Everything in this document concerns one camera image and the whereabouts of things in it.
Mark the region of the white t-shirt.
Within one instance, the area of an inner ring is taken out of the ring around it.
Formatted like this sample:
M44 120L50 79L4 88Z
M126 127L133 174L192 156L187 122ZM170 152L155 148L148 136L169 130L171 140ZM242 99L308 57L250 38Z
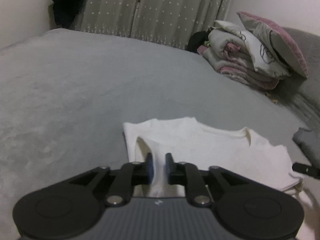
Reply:
M130 162L143 161L148 153L153 156L153 181L137 190L140 196L184 196L183 187L167 183L167 153L176 162L192 163L200 170L219 166L284 192L294 193L295 186L303 182L303 176L292 170L287 148L273 146L248 127L227 131L185 117L125 122L123 129Z

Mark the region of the folded grey garment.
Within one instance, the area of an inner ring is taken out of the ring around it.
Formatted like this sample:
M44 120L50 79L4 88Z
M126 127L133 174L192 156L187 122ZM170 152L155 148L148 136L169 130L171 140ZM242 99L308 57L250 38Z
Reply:
M319 135L315 131L299 128L292 139L310 163L319 168Z

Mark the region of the grey padded headboard cover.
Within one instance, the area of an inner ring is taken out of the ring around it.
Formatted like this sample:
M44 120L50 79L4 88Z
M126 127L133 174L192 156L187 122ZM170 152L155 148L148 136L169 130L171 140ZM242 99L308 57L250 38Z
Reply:
M319 132L319 36L293 28L285 30L302 53L307 77L295 74L283 81L279 96L310 129Z

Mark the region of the grey bed blanket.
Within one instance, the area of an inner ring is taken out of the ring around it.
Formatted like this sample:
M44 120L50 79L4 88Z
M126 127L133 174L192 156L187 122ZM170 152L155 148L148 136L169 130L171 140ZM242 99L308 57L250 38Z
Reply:
M200 55L130 38L55 29L1 51L1 239L17 239L15 203L100 165L127 162L123 123L195 117L249 127L293 161L303 122Z

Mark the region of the pink and grey pillow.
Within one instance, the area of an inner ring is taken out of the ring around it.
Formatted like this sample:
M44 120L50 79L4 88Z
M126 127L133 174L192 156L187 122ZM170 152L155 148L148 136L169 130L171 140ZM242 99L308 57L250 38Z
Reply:
M307 79L309 70L306 59L295 40L272 20L239 11L237 15L244 27L257 37L281 63Z

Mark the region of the folded pink white quilt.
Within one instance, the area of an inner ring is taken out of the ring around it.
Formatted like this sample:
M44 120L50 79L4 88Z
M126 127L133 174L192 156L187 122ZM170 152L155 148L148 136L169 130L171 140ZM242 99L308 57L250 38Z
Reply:
M258 90L273 90L290 77L287 66L257 37L227 21L215 21L202 56L217 73Z

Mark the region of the black bag behind quilt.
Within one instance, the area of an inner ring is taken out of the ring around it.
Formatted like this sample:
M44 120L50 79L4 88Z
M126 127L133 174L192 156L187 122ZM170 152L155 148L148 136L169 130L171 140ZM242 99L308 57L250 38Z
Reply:
M209 31L199 31L191 35L186 50L202 55L209 47Z

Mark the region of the grey star-patterned curtain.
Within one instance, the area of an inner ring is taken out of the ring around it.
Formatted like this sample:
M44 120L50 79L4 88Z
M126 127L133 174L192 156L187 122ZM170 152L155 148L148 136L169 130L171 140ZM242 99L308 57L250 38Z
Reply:
M85 0L74 29L185 49L192 34L223 20L231 0Z

